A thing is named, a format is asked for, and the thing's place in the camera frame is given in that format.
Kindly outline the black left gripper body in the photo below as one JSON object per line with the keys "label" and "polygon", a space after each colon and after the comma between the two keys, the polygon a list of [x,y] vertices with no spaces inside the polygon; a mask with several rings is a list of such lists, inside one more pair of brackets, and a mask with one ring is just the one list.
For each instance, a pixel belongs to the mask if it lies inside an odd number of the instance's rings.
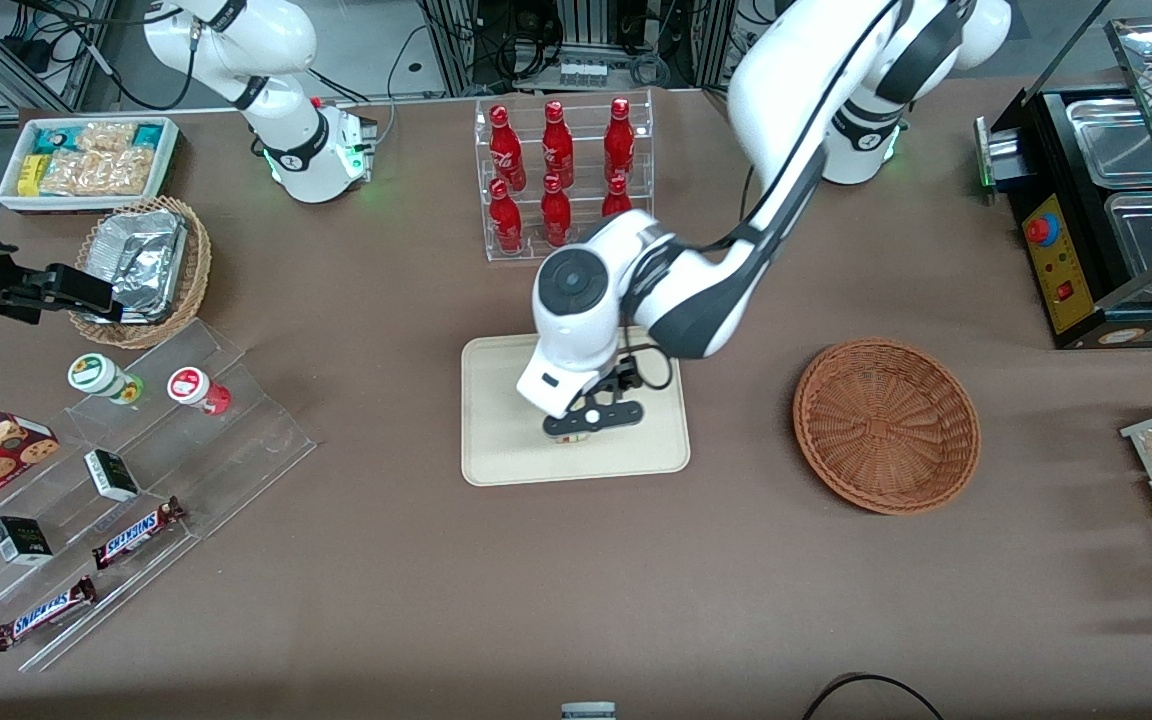
{"label": "black left gripper body", "polygon": [[602,430],[634,427],[644,419],[645,411],[639,401],[628,400],[626,393],[644,386],[637,364],[617,364],[609,376],[575,397],[563,416],[541,420],[541,430],[545,420],[561,420],[570,430],[573,442],[579,442],[589,437],[585,420],[602,420]]}

